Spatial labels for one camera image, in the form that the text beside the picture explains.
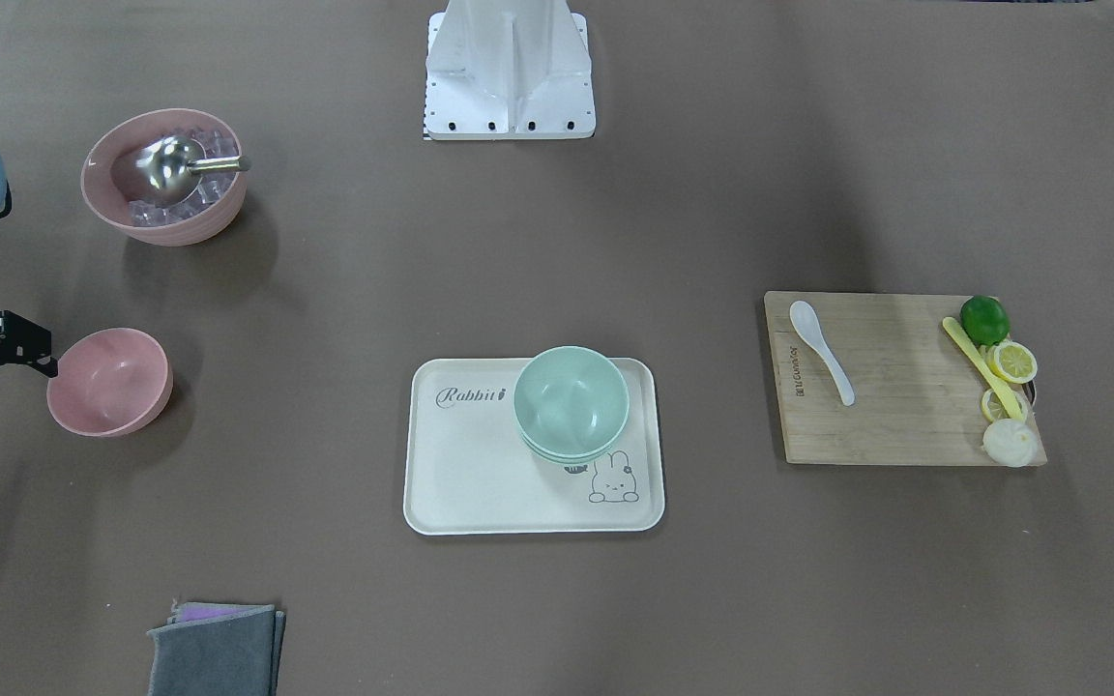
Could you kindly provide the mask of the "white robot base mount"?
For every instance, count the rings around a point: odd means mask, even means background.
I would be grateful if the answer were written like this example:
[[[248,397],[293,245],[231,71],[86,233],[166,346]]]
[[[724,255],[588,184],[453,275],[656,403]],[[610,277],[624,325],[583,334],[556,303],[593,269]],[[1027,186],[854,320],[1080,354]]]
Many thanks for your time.
[[[427,22],[422,114],[432,141],[592,138],[587,19],[566,1],[451,1]]]

